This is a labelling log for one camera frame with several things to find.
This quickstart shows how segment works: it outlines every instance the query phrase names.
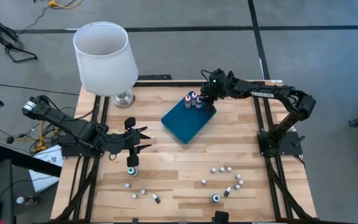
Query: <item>gray floor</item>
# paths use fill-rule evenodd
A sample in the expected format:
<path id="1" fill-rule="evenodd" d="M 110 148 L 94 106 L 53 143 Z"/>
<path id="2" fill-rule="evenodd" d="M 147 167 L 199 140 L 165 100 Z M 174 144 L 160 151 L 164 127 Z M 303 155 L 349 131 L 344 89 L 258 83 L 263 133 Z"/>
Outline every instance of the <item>gray floor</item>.
<path id="1" fill-rule="evenodd" d="M 254 3 L 260 26 L 358 25 L 358 0 Z M 12 29 L 23 29 L 45 6 L 45 0 L 35 4 L 0 0 L 0 21 Z M 69 11 L 47 9 L 33 29 L 73 29 L 94 21 L 111 21 L 123 27 L 252 25 L 247 1 L 93 0 Z M 347 124 L 348 119 L 358 116 L 358 30 L 263 31 L 261 35 L 271 79 L 283 80 L 317 100 L 311 118 L 296 127 L 306 135 L 302 146 L 318 216 L 358 223 L 358 128 Z M 0 83 L 78 93 L 72 37 L 21 35 L 25 48 L 40 60 L 14 64 L 7 56 L 0 56 Z M 141 75 L 200 79 L 201 69 L 221 67 L 243 79 L 262 78 L 252 31 L 130 33 L 129 38 Z M 0 86 L 0 99 L 5 102 L 0 109 L 0 128 L 17 134 L 37 124 L 22 116 L 21 108 L 29 96 L 40 94 Z M 78 98 L 47 95 L 61 107 L 75 106 Z M 28 148 L 16 142 L 13 146 Z M 19 215 L 18 223 L 46 221 L 55 190 L 56 186 L 43 192 L 44 204 Z"/>

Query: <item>lamp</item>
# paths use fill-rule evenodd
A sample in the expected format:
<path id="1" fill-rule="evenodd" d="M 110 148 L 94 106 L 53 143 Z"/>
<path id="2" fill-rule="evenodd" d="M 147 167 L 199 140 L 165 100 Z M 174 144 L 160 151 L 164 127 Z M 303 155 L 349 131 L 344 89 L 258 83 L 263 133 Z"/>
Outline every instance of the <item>lamp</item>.
<path id="1" fill-rule="evenodd" d="M 90 23 L 74 34 L 73 45 L 86 90 L 111 96 L 119 108 L 133 104 L 131 88 L 139 73 L 124 28 L 111 22 Z"/>

